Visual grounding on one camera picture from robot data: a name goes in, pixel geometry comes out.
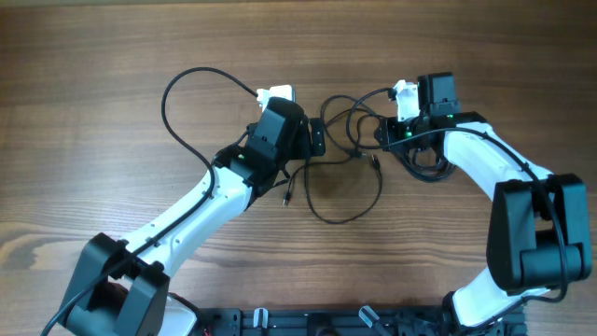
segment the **robotic arm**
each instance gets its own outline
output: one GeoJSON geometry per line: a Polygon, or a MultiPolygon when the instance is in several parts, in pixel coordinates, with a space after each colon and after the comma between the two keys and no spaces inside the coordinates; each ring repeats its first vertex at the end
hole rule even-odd
{"type": "MultiPolygon", "coordinates": [[[[259,90],[258,123],[247,126],[246,145],[231,145],[214,157],[215,187],[190,216],[111,276],[132,280],[126,290],[107,278],[82,297],[59,323],[76,335],[188,335],[197,323],[190,303],[168,294],[168,285],[183,262],[224,223],[242,214],[275,186],[290,160],[324,155],[323,124],[308,119],[294,103],[290,86],[259,90]]],[[[84,247],[62,306],[104,270],[144,245],[201,199],[209,174],[185,197],[144,227],[114,241],[103,233],[84,247]]]]}
{"type": "MultiPolygon", "coordinates": [[[[416,85],[399,81],[394,89],[397,116],[382,119],[374,135],[383,150],[398,155],[413,149],[434,150],[442,160],[463,169],[493,201],[488,267],[469,285],[449,293],[438,307],[378,312],[368,306],[359,312],[199,310],[168,293],[172,276],[209,236],[275,187],[279,172],[288,178],[289,161],[326,151],[322,121],[304,115],[294,103],[291,87],[257,92],[261,119],[247,126],[245,146],[231,145],[215,155],[211,197],[110,274],[132,280],[130,290],[106,277],[61,317],[60,324],[76,335],[92,336],[362,336],[371,334],[369,329],[382,336],[499,335],[520,324],[519,318],[514,324],[508,321],[512,308],[525,298],[562,289],[564,277],[573,282],[589,276],[589,212],[582,181],[533,165],[504,143],[481,115],[461,113],[453,77],[444,73],[419,77],[416,85]],[[526,169],[520,162],[525,162],[526,169]],[[542,202],[541,191],[548,193],[555,213],[542,202]],[[552,230],[536,231],[536,217],[551,220],[554,214],[562,232],[555,225],[552,230]]],[[[178,203],[118,241],[103,233],[92,238],[79,257],[62,306],[180,218],[205,195],[211,182],[206,175],[178,203]]]]}
{"type": "Polygon", "coordinates": [[[562,226],[568,281],[590,274],[591,252],[585,186],[575,175],[554,175],[534,165],[506,144],[476,112],[461,113],[450,73],[419,77],[418,85],[400,80],[394,87],[398,113],[376,132],[384,150],[433,149],[464,170],[493,201],[487,245],[488,268],[468,286],[447,297],[454,322],[466,331],[492,323],[522,298],[541,296],[561,288],[564,270],[556,228],[535,231],[535,218],[551,220],[532,177],[496,142],[527,165],[554,202],[562,226]],[[447,131],[418,140],[400,140],[441,129],[469,129],[482,133],[447,131]]]}

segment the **wire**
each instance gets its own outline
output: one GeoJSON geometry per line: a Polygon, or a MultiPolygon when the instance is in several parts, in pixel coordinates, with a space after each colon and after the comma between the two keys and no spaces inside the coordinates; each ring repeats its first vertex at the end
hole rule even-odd
{"type": "Polygon", "coordinates": [[[361,104],[363,104],[363,102],[365,102],[368,98],[370,98],[376,94],[383,93],[383,92],[393,92],[393,91],[394,91],[394,89],[392,89],[392,88],[377,89],[375,91],[367,93],[366,95],[364,95],[363,97],[361,97],[358,101],[356,101],[354,103],[353,108],[351,108],[351,111],[348,113],[348,117],[346,118],[346,135],[348,136],[348,139],[354,144],[354,146],[356,147],[356,150],[358,150],[360,147],[365,148],[363,146],[359,146],[358,142],[351,135],[351,118],[353,117],[353,114],[354,114],[356,108],[359,107],[361,104]]]}
{"type": "Polygon", "coordinates": [[[404,156],[401,156],[400,154],[394,154],[394,156],[400,163],[402,163],[404,168],[407,170],[407,172],[410,175],[412,175],[412,177],[414,177],[420,181],[427,182],[427,183],[441,181],[441,180],[447,178],[448,176],[450,176],[456,170],[455,165],[449,163],[448,161],[443,161],[440,163],[441,165],[439,167],[437,167],[437,165],[433,167],[433,168],[437,168],[437,169],[435,169],[432,174],[426,174],[423,171],[426,170],[427,167],[415,168],[410,163],[408,157],[405,158],[404,156]]]}
{"type": "MultiPolygon", "coordinates": [[[[356,129],[357,129],[357,143],[360,141],[361,138],[361,123],[363,122],[363,120],[367,119],[367,118],[374,118],[375,116],[371,116],[371,115],[365,115],[361,118],[359,118],[357,124],[356,124],[356,129]]],[[[344,161],[338,161],[338,162],[322,162],[322,163],[327,163],[327,164],[343,164],[346,163],[348,161],[350,161],[353,158],[353,156],[349,156],[348,159],[344,160],[344,161]]],[[[307,198],[307,204],[309,205],[309,209],[311,209],[311,212],[319,219],[321,219],[322,221],[324,221],[326,224],[344,224],[350,221],[353,221],[355,219],[358,219],[364,215],[366,215],[371,209],[373,209],[373,207],[375,207],[375,204],[377,204],[377,201],[381,198],[382,196],[382,190],[383,190],[383,175],[382,175],[382,170],[380,169],[380,165],[379,162],[377,161],[377,157],[372,156],[372,164],[373,164],[373,168],[375,170],[375,175],[377,176],[378,179],[378,191],[377,191],[377,195],[375,196],[375,199],[373,200],[373,202],[371,203],[371,205],[365,209],[364,211],[360,212],[357,215],[354,215],[352,217],[348,217],[345,219],[341,219],[341,220],[333,220],[333,219],[327,219],[327,218],[323,218],[321,215],[319,215],[319,213],[317,213],[317,211],[315,210],[315,208],[313,207],[312,204],[312,199],[311,199],[311,194],[309,192],[309,160],[310,158],[308,157],[307,160],[305,160],[305,165],[304,165],[304,186],[305,186],[305,195],[307,198]]]]}
{"type": "Polygon", "coordinates": [[[243,135],[241,135],[241,137],[238,140],[231,143],[230,146],[238,146],[248,134],[249,134],[249,131],[244,131],[243,135]]]}
{"type": "MultiPolygon", "coordinates": [[[[353,221],[355,219],[358,219],[362,216],[364,216],[366,213],[368,213],[377,203],[377,201],[381,198],[382,196],[382,185],[383,185],[383,178],[382,178],[382,172],[381,172],[381,168],[379,166],[379,162],[377,161],[377,158],[373,159],[375,162],[377,162],[377,166],[374,165],[375,168],[375,172],[376,172],[376,176],[378,177],[378,182],[379,182],[379,188],[378,188],[378,192],[377,195],[375,197],[375,199],[373,200],[372,204],[365,209],[363,212],[343,219],[343,220],[331,220],[331,219],[326,219],[324,217],[322,217],[321,215],[319,215],[317,213],[317,211],[314,209],[314,206],[312,204],[312,199],[311,199],[311,193],[309,190],[309,177],[308,177],[308,169],[309,167],[312,166],[318,166],[318,165],[340,165],[340,164],[344,164],[347,163],[349,161],[351,161],[352,159],[354,159],[355,157],[357,157],[356,151],[354,149],[350,149],[348,147],[343,147],[340,144],[338,144],[334,138],[331,136],[331,134],[328,131],[328,127],[333,125],[334,123],[336,123],[337,121],[339,121],[342,117],[344,117],[345,115],[347,115],[348,112],[351,111],[351,108],[346,109],[344,111],[341,111],[339,114],[337,114],[336,116],[334,116],[332,119],[330,119],[329,121],[326,121],[325,119],[325,114],[326,114],[326,108],[329,105],[329,103],[331,103],[333,100],[335,99],[340,99],[340,98],[345,98],[345,99],[349,99],[352,100],[353,102],[357,102],[357,99],[351,97],[351,96],[347,96],[347,95],[335,95],[335,96],[331,96],[329,98],[327,98],[324,103],[322,104],[321,110],[320,110],[320,118],[321,121],[324,123],[324,133],[327,135],[327,137],[332,141],[332,143],[339,148],[340,150],[345,151],[348,154],[348,158],[344,159],[344,160],[340,160],[340,161],[319,161],[319,162],[311,162],[311,158],[306,158],[305,160],[305,164],[303,164],[302,166],[300,166],[297,170],[295,170],[295,172],[292,174],[292,176],[289,178],[288,180],[288,189],[286,190],[285,196],[284,196],[284,204],[287,204],[290,201],[290,197],[292,195],[292,192],[294,190],[294,181],[297,178],[299,172],[301,170],[305,170],[304,172],[304,188],[305,188],[305,195],[307,198],[307,204],[309,205],[309,208],[311,210],[311,212],[320,220],[324,221],[327,224],[344,224],[347,223],[349,221],[353,221]]],[[[364,108],[355,108],[354,112],[362,112],[362,113],[367,113],[365,116],[361,117],[359,119],[359,121],[357,122],[357,132],[358,132],[358,136],[359,139],[361,137],[361,124],[362,122],[366,119],[366,118],[376,118],[379,119],[380,116],[375,113],[371,108],[369,108],[366,105],[362,105],[364,108]]],[[[286,181],[280,181],[278,182],[274,187],[278,186],[278,184],[283,184],[286,181]]]]}
{"type": "Polygon", "coordinates": [[[176,134],[176,132],[170,126],[170,123],[168,122],[168,118],[166,117],[166,99],[168,98],[168,93],[172,89],[172,86],[180,78],[182,78],[188,74],[191,74],[194,72],[200,72],[200,71],[213,72],[213,73],[217,73],[221,76],[227,77],[228,79],[232,80],[233,82],[238,84],[241,88],[243,88],[245,91],[251,93],[255,97],[257,97],[257,93],[254,92],[253,90],[249,89],[246,85],[244,85],[236,77],[233,77],[232,75],[230,75],[222,70],[214,69],[211,67],[195,67],[195,68],[191,68],[186,71],[183,71],[182,73],[178,74],[166,87],[166,90],[164,91],[163,96],[161,98],[161,119],[164,123],[164,126],[166,127],[166,130],[168,130],[168,133],[170,133],[170,135],[176,141],[178,141],[178,143],[180,143],[184,148],[188,149],[191,153],[193,153],[196,157],[198,157],[201,160],[201,162],[203,162],[203,164],[205,164],[205,166],[207,167],[209,176],[210,176],[209,187],[207,188],[207,190],[205,191],[203,196],[193,206],[191,206],[181,217],[179,217],[177,220],[172,222],[170,225],[168,225],[166,228],[164,228],[162,231],[160,231],[158,234],[156,234],[153,238],[148,239],[145,244],[141,245],[140,247],[138,247],[137,249],[132,251],[131,254],[129,254],[121,262],[108,268],[102,274],[100,274],[95,279],[93,279],[93,281],[89,282],[89,284],[85,288],[83,288],[81,291],[79,291],[69,302],[67,302],[65,305],[63,305],[62,308],[50,319],[50,321],[47,323],[47,325],[42,330],[40,336],[47,336],[49,334],[49,332],[51,331],[51,329],[56,325],[58,320],[60,320],[63,316],[70,314],[70,311],[73,309],[75,304],[81,298],[83,298],[83,296],[85,296],[87,293],[89,293],[100,282],[104,281],[105,278],[107,278],[110,274],[120,270],[122,267],[124,267],[125,265],[127,265],[128,263],[133,261],[134,258],[137,257],[139,254],[141,254],[143,251],[145,251],[150,246],[157,243],[164,235],[166,235],[168,232],[170,232],[172,229],[174,229],[178,224],[180,224],[182,221],[187,219],[187,217],[189,217],[191,214],[193,214],[195,211],[197,211],[197,209],[199,209],[199,207],[201,207],[205,203],[205,201],[207,201],[207,199],[212,196],[212,191],[214,190],[214,186],[215,186],[214,168],[212,167],[210,162],[207,159],[205,159],[205,157],[197,149],[195,149],[193,146],[189,145],[187,142],[185,142],[185,140],[183,140],[180,136],[178,136],[178,134],[176,134]]]}
{"type": "MultiPolygon", "coordinates": [[[[351,110],[353,110],[353,113],[354,113],[354,112],[355,112],[357,109],[358,109],[358,110],[363,110],[363,109],[364,109],[364,110],[365,110],[365,111],[367,111],[367,113],[369,113],[371,116],[377,116],[378,118],[380,118],[381,116],[380,116],[380,115],[378,115],[377,113],[375,113],[375,111],[373,111],[373,110],[372,110],[370,107],[368,107],[367,105],[363,104],[363,102],[360,102],[360,103],[358,104],[359,100],[357,100],[356,98],[354,98],[354,97],[351,97],[351,96],[349,96],[349,95],[345,95],[345,94],[337,94],[337,95],[333,95],[333,96],[331,96],[331,97],[327,98],[327,99],[326,99],[326,100],[325,100],[325,101],[324,101],[324,102],[321,104],[321,108],[320,108],[320,110],[319,110],[319,117],[320,117],[321,121],[324,123],[324,133],[327,135],[327,137],[329,138],[329,140],[330,140],[330,141],[331,141],[331,142],[334,144],[334,146],[336,146],[337,148],[339,148],[339,149],[343,150],[344,152],[346,152],[346,153],[347,153],[347,154],[349,154],[349,155],[357,155],[358,153],[356,153],[356,152],[355,152],[355,149],[353,149],[353,148],[348,148],[348,147],[344,147],[344,146],[341,146],[341,145],[340,145],[340,144],[339,144],[339,143],[338,143],[338,142],[337,142],[337,141],[336,141],[336,140],[335,140],[335,139],[332,137],[332,135],[329,133],[329,130],[327,129],[327,127],[329,127],[329,126],[331,125],[331,124],[327,124],[327,123],[326,123],[326,110],[327,110],[327,107],[329,106],[329,104],[330,104],[331,102],[333,102],[333,101],[334,101],[334,100],[336,100],[336,99],[340,99],[340,98],[348,99],[348,100],[351,100],[351,101],[353,101],[353,102],[354,102],[354,105],[353,105],[353,107],[352,107],[350,110],[348,110],[348,112],[351,112],[351,110]]],[[[339,113],[339,114],[338,114],[336,117],[332,118],[332,119],[330,120],[330,122],[331,122],[332,120],[335,120],[336,118],[339,118],[339,117],[341,117],[341,116],[342,116],[344,113],[346,113],[346,112],[344,112],[344,111],[340,112],[340,113],[339,113]]]]}

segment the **wood grain surface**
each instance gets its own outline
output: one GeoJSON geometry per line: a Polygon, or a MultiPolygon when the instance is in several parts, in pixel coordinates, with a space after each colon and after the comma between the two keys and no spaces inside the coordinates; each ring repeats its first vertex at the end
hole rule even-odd
{"type": "MultiPolygon", "coordinates": [[[[531,161],[584,179],[596,242],[596,13],[592,0],[1,10],[0,335],[38,334],[94,234],[146,224],[204,175],[160,119],[166,84],[193,66],[253,89],[292,84],[310,116],[332,94],[452,71],[464,110],[531,161]]],[[[396,113],[383,98],[371,105],[396,113]]],[[[168,109],[210,158],[259,116],[253,97],[213,74],[183,79],[168,109]]],[[[429,185],[380,157],[383,195],[366,217],[325,225],[302,188],[288,208],[272,190],[197,250],[171,291],[200,307],[440,303],[485,266],[491,203],[462,171],[429,185]]],[[[328,217],[364,209],[376,192],[364,161],[313,169],[311,180],[328,217]]],[[[532,335],[594,334],[597,276],[527,312],[532,335]]]]}

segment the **white robotic arm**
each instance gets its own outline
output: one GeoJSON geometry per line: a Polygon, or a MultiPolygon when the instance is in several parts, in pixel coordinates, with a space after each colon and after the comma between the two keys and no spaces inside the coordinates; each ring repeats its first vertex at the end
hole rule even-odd
{"type": "MultiPolygon", "coordinates": [[[[481,133],[507,146],[524,162],[539,179],[546,179],[551,172],[534,165],[500,139],[492,126],[485,122],[468,122],[456,125],[481,133]]],[[[446,132],[444,156],[467,173],[477,185],[493,200],[495,185],[509,180],[531,181],[519,165],[503,150],[488,140],[471,133],[446,132]]],[[[469,285],[458,289],[453,297],[453,306],[460,323],[466,327],[476,327],[505,311],[522,297],[543,295],[549,292],[545,287],[524,291],[519,295],[508,295],[493,281],[489,268],[485,268],[469,285]]]]}
{"type": "MultiPolygon", "coordinates": [[[[160,241],[143,251],[138,257],[148,265],[159,262],[163,272],[173,277],[183,262],[188,259],[214,232],[249,205],[252,188],[244,179],[226,167],[215,168],[215,188],[210,197],[197,211],[168,232],[160,241]]],[[[127,233],[122,239],[132,252],[154,237],[158,232],[186,213],[205,194],[210,184],[206,174],[201,182],[185,197],[159,215],[144,227],[127,233]]]]}
{"type": "MultiPolygon", "coordinates": [[[[419,77],[418,84],[400,80],[394,87],[394,94],[397,117],[388,119],[376,136],[382,145],[389,145],[393,141],[398,144],[386,150],[408,155],[413,149],[432,148],[438,156],[465,171],[493,201],[487,252],[489,267],[469,285],[451,295],[453,313],[460,326],[470,329],[491,323],[496,316],[520,303],[523,297],[541,296],[549,292],[550,287],[557,287],[560,275],[564,272],[558,262],[562,250],[554,243],[557,239],[553,232],[535,232],[534,217],[538,213],[538,203],[534,199],[534,192],[537,193],[537,190],[531,188],[530,181],[533,179],[525,173],[520,163],[523,162],[540,181],[547,181],[552,172],[526,160],[500,139],[493,127],[477,113],[461,114],[450,73],[419,77]],[[462,131],[445,131],[422,137],[423,133],[441,129],[462,131]],[[418,141],[410,141],[405,145],[399,141],[417,134],[420,137],[418,141]]],[[[575,217],[574,222],[570,223],[576,227],[571,229],[563,226],[568,231],[564,234],[568,240],[564,245],[574,245],[576,241],[579,248],[568,250],[565,247],[564,250],[570,253],[566,258],[574,255],[576,265],[573,268],[580,265],[573,271],[568,265],[568,278],[574,281],[585,278],[590,272],[590,259],[587,258],[590,244],[587,237],[571,237],[574,234],[570,233],[588,230],[584,214],[584,185],[579,183],[577,177],[570,175],[555,176],[548,184],[556,195],[555,202],[562,213],[572,213],[573,209],[568,210],[566,207],[577,202],[572,206],[581,216],[575,217]],[[565,189],[574,189],[577,195],[566,196],[565,189]]],[[[564,218],[564,222],[566,219],[573,221],[572,218],[565,218],[564,214],[559,216],[564,218]]]]}

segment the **black mounting plate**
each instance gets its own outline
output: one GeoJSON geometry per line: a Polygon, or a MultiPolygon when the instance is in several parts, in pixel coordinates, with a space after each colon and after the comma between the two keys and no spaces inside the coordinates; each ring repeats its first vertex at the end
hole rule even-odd
{"type": "MultiPolygon", "coordinates": [[[[200,309],[203,328],[210,336],[375,336],[357,310],[297,310],[269,311],[268,327],[253,328],[253,311],[238,309],[200,309]],[[314,331],[332,329],[335,333],[314,331]]],[[[380,322],[393,336],[450,336],[464,333],[443,333],[439,319],[441,306],[415,306],[391,310],[376,310],[380,322]]],[[[522,308],[505,316],[492,327],[470,336],[526,336],[527,328],[522,308]]]]}

